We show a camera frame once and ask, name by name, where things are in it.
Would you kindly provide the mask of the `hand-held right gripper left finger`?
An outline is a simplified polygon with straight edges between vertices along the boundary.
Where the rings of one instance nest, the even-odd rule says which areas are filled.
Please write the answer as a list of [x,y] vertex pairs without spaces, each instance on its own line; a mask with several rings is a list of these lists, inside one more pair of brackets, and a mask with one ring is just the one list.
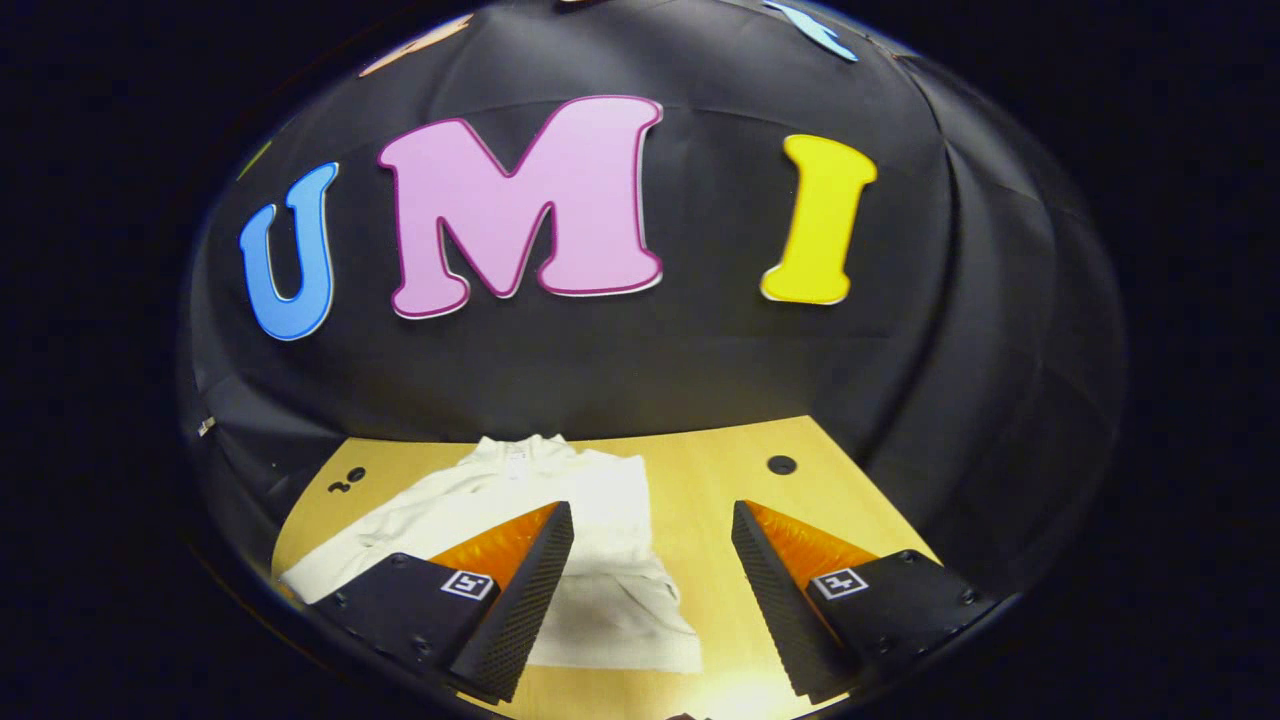
[[314,606],[420,685],[511,702],[573,539],[552,502],[430,559],[389,553]]

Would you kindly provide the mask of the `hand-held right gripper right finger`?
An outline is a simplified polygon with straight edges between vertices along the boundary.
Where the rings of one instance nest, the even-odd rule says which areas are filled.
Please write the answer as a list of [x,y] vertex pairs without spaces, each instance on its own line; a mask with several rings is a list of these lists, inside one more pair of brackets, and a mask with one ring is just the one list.
[[750,500],[731,541],[790,685],[812,701],[897,685],[1000,606],[922,551],[878,556]]

